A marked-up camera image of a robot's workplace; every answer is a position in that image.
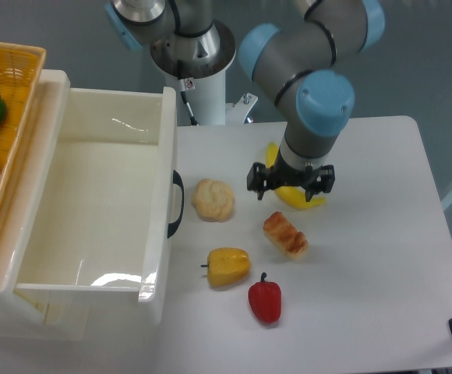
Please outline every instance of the blue joint cap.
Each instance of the blue joint cap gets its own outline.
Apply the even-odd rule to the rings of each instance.
[[[385,30],[385,15],[382,6],[378,0],[362,0],[366,10],[366,19],[368,20],[368,32],[366,42],[363,46],[365,50],[370,45],[377,42]]]
[[[354,102],[354,90],[345,77],[331,70],[318,70],[302,81],[295,106],[309,131],[322,137],[334,137],[348,123]]]
[[[107,12],[108,20],[118,35],[120,41],[124,44],[124,47],[130,51],[140,51],[143,46],[138,43],[134,36],[127,30],[124,23],[118,18],[117,13],[112,8],[111,4],[105,4],[104,10]]]
[[[238,60],[243,71],[253,80],[254,69],[257,60],[264,47],[269,43],[270,39],[280,32],[272,23],[264,23],[250,30],[243,38],[240,48],[238,49]]]

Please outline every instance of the bun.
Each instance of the bun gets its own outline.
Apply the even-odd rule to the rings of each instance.
[[[202,179],[195,187],[192,204],[205,221],[227,221],[233,213],[235,194],[221,181]]]

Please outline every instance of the red bell pepper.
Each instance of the red bell pepper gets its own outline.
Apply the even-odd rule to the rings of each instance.
[[[281,289],[276,283],[265,281],[266,277],[262,273],[260,282],[250,287],[249,304],[259,321],[274,323],[281,315]]]

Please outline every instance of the robotic arm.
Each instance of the robotic arm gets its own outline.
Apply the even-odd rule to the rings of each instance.
[[[380,39],[383,11],[376,0],[296,0],[305,19],[295,33],[272,24],[253,29],[240,45],[240,64],[288,120],[271,168],[255,163],[247,189],[300,186],[305,200],[331,191],[333,165],[323,165],[355,103],[354,90],[330,68]]]
[[[288,120],[273,167],[255,163],[248,174],[247,189],[258,199],[284,185],[302,187],[306,201],[331,191],[334,167],[323,162],[348,122],[355,95],[328,68],[375,43],[385,27],[378,0],[293,1],[305,20],[300,30],[284,34],[272,24],[260,25],[238,51],[249,78]],[[211,2],[111,0],[105,7],[126,47],[150,44],[166,85],[181,92],[178,123],[186,110],[192,124],[193,111],[203,123],[224,124],[224,71],[235,57],[235,40],[213,18]]]

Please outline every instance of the screw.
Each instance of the screw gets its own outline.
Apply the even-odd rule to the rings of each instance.
[[[250,93],[243,94],[243,104],[247,105],[250,102],[250,99],[252,99]]]

